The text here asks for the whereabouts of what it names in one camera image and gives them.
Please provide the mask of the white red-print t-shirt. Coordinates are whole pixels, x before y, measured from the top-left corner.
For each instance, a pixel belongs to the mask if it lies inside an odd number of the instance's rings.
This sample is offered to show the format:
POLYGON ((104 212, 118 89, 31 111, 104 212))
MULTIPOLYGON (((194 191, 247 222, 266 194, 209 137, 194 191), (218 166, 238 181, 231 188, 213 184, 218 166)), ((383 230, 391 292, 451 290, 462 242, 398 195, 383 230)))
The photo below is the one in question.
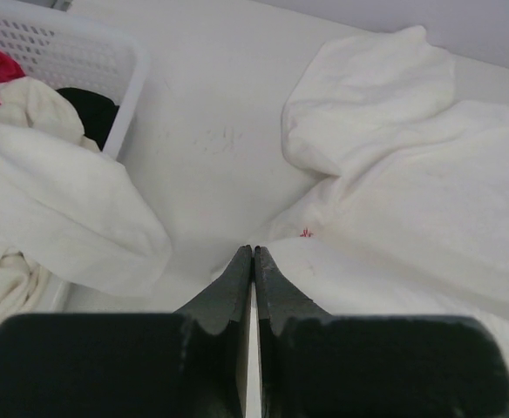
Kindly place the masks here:
POLYGON ((335 313, 474 317, 509 366, 509 104, 455 90, 423 27, 324 44, 282 110, 323 180, 249 241, 335 313))

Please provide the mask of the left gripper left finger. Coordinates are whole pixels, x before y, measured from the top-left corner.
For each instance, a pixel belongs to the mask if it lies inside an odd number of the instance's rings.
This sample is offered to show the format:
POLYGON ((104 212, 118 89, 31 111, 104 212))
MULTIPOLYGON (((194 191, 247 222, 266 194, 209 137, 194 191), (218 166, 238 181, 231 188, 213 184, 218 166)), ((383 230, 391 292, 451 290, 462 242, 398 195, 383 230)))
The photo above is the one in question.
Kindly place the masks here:
POLYGON ((0 325, 0 417, 242 417, 252 250, 171 313, 0 325))

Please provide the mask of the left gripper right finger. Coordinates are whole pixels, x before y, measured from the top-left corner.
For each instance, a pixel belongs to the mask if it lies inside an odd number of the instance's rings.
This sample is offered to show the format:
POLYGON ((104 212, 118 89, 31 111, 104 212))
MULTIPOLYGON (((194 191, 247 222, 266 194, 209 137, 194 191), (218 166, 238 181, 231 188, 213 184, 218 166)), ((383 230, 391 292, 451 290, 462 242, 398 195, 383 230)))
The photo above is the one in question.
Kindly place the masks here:
POLYGON ((509 368, 469 315, 334 315, 254 251, 266 417, 509 417, 509 368))

